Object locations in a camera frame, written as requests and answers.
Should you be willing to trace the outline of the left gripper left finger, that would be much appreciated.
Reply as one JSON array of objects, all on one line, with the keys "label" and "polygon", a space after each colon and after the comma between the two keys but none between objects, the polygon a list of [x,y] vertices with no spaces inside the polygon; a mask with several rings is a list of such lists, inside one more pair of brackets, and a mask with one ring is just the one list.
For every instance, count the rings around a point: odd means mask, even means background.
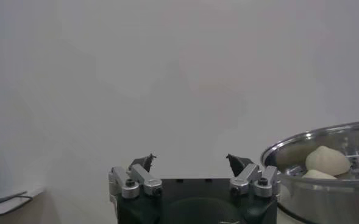
[{"label": "left gripper left finger", "polygon": [[141,192],[148,196],[159,197],[163,191],[163,181],[149,173],[153,154],[137,158],[128,168],[112,167],[108,173],[109,194],[111,197],[137,198]]}]

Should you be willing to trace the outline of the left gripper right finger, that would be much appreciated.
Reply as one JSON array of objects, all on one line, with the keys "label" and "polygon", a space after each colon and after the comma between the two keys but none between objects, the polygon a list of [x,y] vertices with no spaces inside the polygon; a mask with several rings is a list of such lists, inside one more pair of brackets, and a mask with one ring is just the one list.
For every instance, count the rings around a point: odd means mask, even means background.
[{"label": "left gripper right finger", "polygon": [[266,166],[263,170],[249,158],[228,154],[233,177],[229,188],[235,195],[245,195],[250,191],[258,197],[280,195],[280,172],[275,166]]}]

